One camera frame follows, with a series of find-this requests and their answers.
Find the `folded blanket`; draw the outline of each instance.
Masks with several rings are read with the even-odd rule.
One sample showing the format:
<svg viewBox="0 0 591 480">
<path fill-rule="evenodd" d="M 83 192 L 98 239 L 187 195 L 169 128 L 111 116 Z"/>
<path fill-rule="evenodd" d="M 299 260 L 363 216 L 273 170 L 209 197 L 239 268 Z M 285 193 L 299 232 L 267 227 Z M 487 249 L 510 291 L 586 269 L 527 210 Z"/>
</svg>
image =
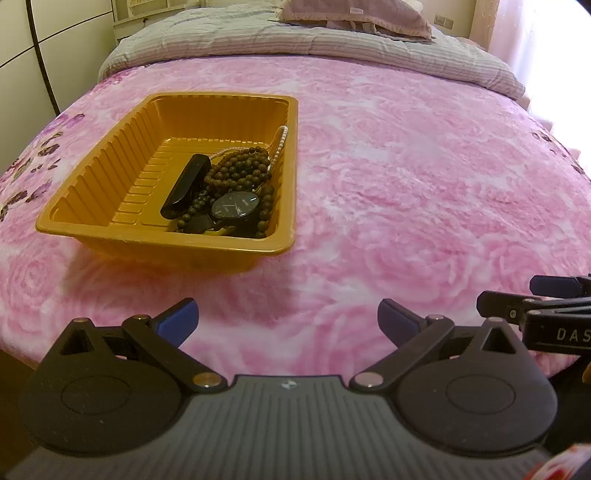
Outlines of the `folded blanket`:
<svg viewBox="0 0 591 480">
<path fill-rule="evenodd" d="M 525 91 L 503 61 L 436 29 L 432 42 L 423 44 L 286 25 L 278 22 L 272 2 L 192 9 L 156 22 L 121 41 L 101 67 L 99 80 L 157 61 L 238 54 L 343 57 L 470 82 L 513 99 Z"/>
</svg>

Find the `pillow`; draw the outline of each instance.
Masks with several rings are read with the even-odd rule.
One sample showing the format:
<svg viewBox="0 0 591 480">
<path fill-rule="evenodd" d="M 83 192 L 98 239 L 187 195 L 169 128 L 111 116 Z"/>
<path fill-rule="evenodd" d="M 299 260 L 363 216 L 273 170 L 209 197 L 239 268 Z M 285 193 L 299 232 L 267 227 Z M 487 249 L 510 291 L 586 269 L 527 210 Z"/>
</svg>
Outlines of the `pillow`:
<svg viewBox="0 0 591 480">
<path fill-rule="evenodd" d="M 286 0 L 279 20 L 322 22 L 340 30 L 357 30 L 360 24 L 367 33 L 431 38 L 427 20 L 404 0 Z"/>
</svg>

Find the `pink rose pattern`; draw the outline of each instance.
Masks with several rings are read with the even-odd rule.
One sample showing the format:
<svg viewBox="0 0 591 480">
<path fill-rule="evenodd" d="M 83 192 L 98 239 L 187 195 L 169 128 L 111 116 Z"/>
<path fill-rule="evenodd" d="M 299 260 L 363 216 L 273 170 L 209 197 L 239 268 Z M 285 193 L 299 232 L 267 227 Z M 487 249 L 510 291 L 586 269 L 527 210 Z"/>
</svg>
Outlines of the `pink rose pattern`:
<svg viewBox="0 0 591 480">
<path fill-rule="evenodd" d="M 118 120 L 151 93 L 185 90 L 299 100 L 288 253 L 212 275 L 35 232 L 47 199 Z M 348 380 L 395 348 L 376 322 L 384 297 L 479 325 L 482 290 L 588 273 L 591 185 L 576 167 L 512 100 L 408 70 L 309 56 L 129 69 L 51 122 L 0 179 L 0 348 L 38 362 L 74 317 L 117 325 L 189 296 L 201 321 L 183 349 L 220 373 Z M 534 355 L 547 375 L 573 361 Z"/>
</svg>

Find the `white wardrobe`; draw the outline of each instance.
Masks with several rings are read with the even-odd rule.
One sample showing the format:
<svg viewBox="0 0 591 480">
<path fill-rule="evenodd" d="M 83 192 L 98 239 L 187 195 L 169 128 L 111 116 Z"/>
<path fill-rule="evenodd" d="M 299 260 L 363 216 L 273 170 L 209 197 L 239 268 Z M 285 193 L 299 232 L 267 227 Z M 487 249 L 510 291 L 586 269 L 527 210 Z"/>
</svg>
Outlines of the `white wardrobe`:
<svg viewBox="0 0 591 480">
<path fill-rule="evenodd" d="M 113 48 L 111 0 L 0 0 L 0 174 L 94 87 Z"/>
</svg>

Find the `wall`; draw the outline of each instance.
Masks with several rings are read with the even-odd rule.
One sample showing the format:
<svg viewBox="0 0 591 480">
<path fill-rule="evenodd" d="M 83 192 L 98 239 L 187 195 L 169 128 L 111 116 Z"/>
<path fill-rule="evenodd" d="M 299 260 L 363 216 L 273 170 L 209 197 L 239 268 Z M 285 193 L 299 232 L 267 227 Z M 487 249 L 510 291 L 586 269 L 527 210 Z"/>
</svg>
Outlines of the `wall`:
<svg viewBox="0 0 591 480">
<path fill-rule="evenodd" d="M 453 20 L 453 29 L 436 25 L 443 33 L 455 37 L 470 36 L 472 28 L 472 18 L 474 17 L 474 8 L 476 0 L 420 0 L 423 4 L 423 16 L 433 23 L 435 15 L 443 15 Z"/>
<path fill-rule="evenodd" d="M 30 12 L 0 0 L 0 174 L 96 84 L 115 47 L 111 0 L 30 0 Z"/>
</svg>

